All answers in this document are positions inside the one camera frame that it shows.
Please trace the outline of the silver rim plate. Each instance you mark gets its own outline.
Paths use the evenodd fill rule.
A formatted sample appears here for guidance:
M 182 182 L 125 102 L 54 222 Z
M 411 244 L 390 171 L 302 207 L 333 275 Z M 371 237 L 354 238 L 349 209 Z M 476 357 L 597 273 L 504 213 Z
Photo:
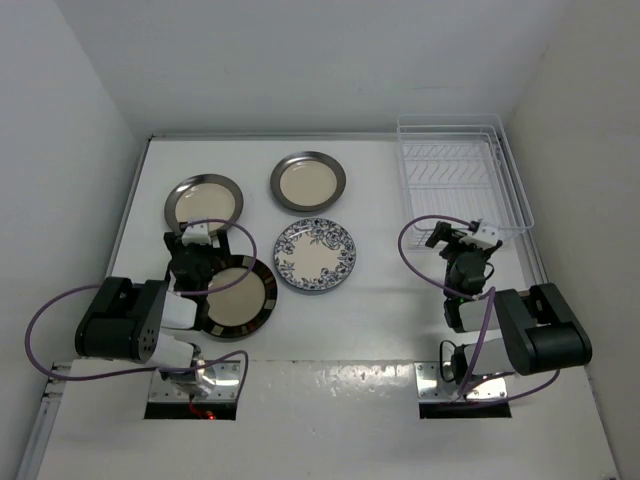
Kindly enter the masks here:
M 332 206 L 342 196 L 346 184 L 343 166 L 319 151 L 301 151 L 282 158 L 269 180 L 273 197 L 284 208 L 304 214 Z
M 243 193 L 233 180 L 218 174 L 200 174 L 171 190 L 164 217 L 171 231 L 181 233 L 192 220 L 218 218 L 236 222 L 243 208 Z

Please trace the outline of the dark patterned rim plate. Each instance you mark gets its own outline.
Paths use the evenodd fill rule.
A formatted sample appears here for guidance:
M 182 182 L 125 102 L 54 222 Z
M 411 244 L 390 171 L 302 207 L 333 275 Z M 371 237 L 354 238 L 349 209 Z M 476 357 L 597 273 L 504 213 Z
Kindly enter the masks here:
M 200 331 L 223 340 L 239 340 L 256 332 L 275 309 L 278 287 L 274 274 L 260 260 L 238 284 L 211 293 L 199 314 Z

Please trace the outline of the blue floral plate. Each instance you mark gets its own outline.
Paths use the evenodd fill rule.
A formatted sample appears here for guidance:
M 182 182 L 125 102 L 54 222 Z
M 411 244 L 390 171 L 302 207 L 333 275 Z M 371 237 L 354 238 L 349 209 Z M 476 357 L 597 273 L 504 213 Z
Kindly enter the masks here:
M 354 270 L 357 250 L 349 232 L 326 218 L 294 222 L 277 237 L 274 266 L 291 287 L 324 292 L 342 284 Z

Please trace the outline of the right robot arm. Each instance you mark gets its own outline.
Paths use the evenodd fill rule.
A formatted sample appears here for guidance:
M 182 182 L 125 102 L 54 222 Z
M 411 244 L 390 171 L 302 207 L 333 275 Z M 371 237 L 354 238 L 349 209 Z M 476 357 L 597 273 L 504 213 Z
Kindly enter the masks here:
M 481 347 L 456 346 L 442 373 L 445 381 L 462 385 L 465 378 L 518 373 L 532 375 L 590 363 L 593 348 L 587 332 L 553 283 L 525 291 L 498 290 L 493 298 L 480 298 L 493 274 L 490 258 L 502 246 L 496 231 L 478 221 L 465 232 L 438 221 L 425 242 L 445 244 L 444 317 L 457 333 L 498 330 L 500 337 L 478 338 Z

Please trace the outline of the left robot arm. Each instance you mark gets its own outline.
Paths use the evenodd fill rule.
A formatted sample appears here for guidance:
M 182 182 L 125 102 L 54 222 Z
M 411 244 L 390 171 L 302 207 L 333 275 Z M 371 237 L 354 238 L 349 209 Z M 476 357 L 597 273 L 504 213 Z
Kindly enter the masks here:
M 182 297 L 182 291 L 208 291 L 224 260 L 230 258 L 227 235 L 207 240 L 200 234 L 164 234 L 171 259 L 165 278 L 134 283 L 108 277 L 80 321 L 76 352 L 89 358 L 127 360 L 155 366 L 163 380 L 204 399 L 215 388 L 215 370 L 206 367 L 201 348 L 164 333 L 164 328 L 201 330 L 206 296 Z

